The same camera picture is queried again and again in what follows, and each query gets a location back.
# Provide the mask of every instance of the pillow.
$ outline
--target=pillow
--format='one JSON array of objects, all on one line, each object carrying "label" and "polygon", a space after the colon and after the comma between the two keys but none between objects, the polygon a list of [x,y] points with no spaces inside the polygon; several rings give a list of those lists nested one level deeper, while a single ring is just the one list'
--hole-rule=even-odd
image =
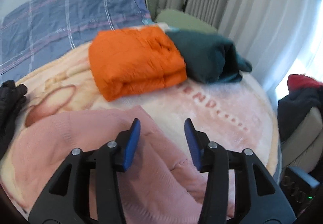
[{"label": "pillow", "polygon": [[208,25],[207,23],[197,19],[194,16],[188,15],[177,10],[162,10],[162,12],[155,19],[155,23],[160,22],[165,22],[169,26],[177,27],[184,30],[192,30],[203,33],[217,32],[217,30],[213,26]]}]

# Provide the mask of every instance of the beige cushion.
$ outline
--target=beige cushion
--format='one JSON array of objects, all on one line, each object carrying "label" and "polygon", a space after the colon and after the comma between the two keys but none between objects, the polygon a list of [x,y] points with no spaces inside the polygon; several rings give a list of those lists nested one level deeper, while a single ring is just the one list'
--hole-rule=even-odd
[{"label": "beige cushion", "polygon": [[310,172],[322,155],[323,134],[320,111],[313,107],[298,128],[282,144],[283,168],[296,165]]},{"label": "beige cushion", "polygon": [[305,172],[311,172],[322,156],[323,132],[321,132],[314,142],[288,166],[296,166]]}]

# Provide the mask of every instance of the black device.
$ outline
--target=black device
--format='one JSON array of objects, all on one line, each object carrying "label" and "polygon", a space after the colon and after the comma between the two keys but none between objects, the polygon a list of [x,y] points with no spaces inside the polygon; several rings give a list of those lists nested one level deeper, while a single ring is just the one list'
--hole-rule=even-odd
[{"label": "black device", "polygon": [[[209,172],[198,224],[292,224],[296,217],[284,193],[251,149],[225,150],[196,131],[190,119],[185,135],[194,165]],[[235,216],[226,222],[229,169],[235,171]]]},{"label": "black device", "polygon": [[313,201],[320,183],[302,169],[286,168],[280,187],[298,216]]}]

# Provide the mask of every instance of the orange folded jacket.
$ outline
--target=orange folded jacket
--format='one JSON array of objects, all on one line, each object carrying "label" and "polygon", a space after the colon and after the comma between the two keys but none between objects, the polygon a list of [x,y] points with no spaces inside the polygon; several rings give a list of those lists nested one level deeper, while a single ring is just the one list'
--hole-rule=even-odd
[{"label": "orange folded jacket", "polygon": [[156,26],[101,31],[88,50],[91,71],[107,101],[174,86],[186,80],[186,64]]}]

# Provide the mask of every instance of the folded clothes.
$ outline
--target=folded clothes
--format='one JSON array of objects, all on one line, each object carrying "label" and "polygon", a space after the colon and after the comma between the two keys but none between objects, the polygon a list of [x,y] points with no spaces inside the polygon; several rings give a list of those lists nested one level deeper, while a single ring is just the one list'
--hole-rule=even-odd
[{"label": "folded clothes", "polygon": [[240,82],[239,71],[251,72],[251,64],[239,56],[233,42],[218,34],[168,31],[186,62],[187,76],[210,84]]},{"label": "folded clothes", "polygon": [[[141,134],[133,164],[117,175],[127,223],[197,223],[207,180],[140,106],[58,113],[26,128],[9,153],[14,167],[11,185],[20,190],[16,202],[29,212],[72,149],[98,149],[128,130],[134,118],[141,122]],[[89,201],[96,219],[95,171]]]},{"label": "folded clothes", "polygon": [[88,57],[95,83],[107,101],[174,86],[187,78],[184,59],[156,26],[101,31]]}]

